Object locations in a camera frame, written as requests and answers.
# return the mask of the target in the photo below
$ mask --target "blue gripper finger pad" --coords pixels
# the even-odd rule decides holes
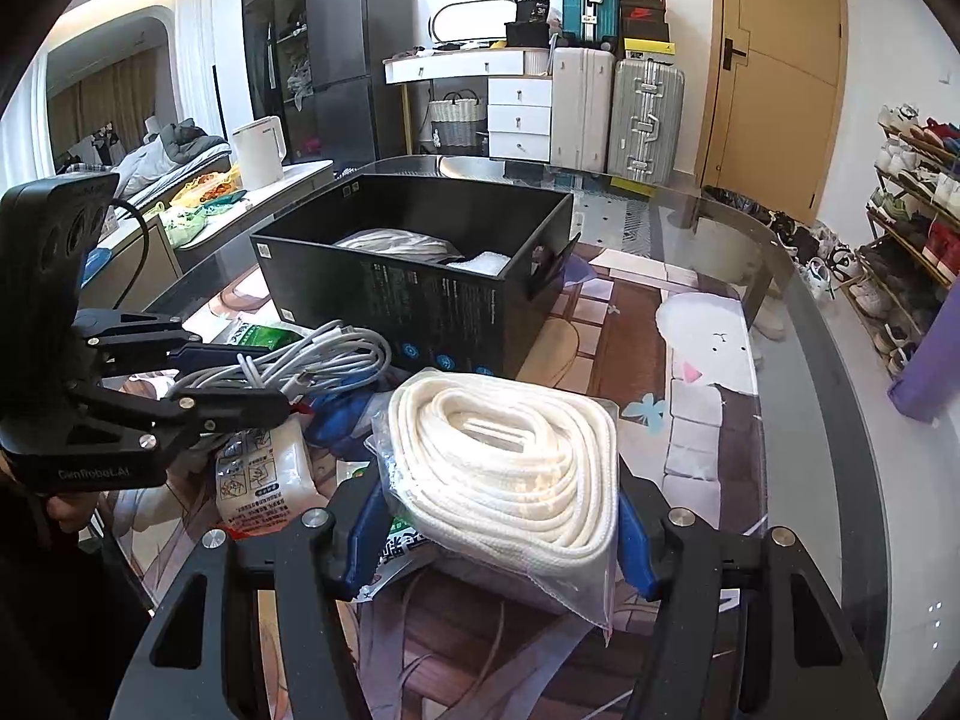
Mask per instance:
[[[620,492],[616,557],[624,579],[640,591],[648,601],[659,597],[658,581],[650,562],[650,541],[630,499]]]

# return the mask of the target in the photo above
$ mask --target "person's hand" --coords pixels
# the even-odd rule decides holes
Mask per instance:
[[[47,514],[59,523],[64,533],[77,533],[86,527],[97,508],[99,493],[64,493],[47,499]]]

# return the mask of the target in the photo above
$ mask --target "silver suitcase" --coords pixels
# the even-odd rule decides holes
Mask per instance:
[[[682,112],[682,70],[649,59],[619,62],[607,172],[644,184],[667,183],[677,156]]]
[[[603,172],[607,163],[613,55],[557,49],[553,57],[550,164]]]

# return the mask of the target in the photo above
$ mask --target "tangled cables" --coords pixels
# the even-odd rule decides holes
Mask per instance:
[[[184,376],[167,397],[188,386],[275,388],[291,401],[301,394],[343,392],[376,381],[390,365],[390,344],[380,333],[344,326],[336,319],[302,341],[260,357],[237,354],[236,365],[221,365]]]

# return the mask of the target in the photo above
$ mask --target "white electric kettle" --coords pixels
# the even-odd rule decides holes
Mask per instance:
[[[280,160],[287,155],[287,143],[279,117],[266,116],[234,130],[233,145],[244,189],[252,191],[282,180]]]

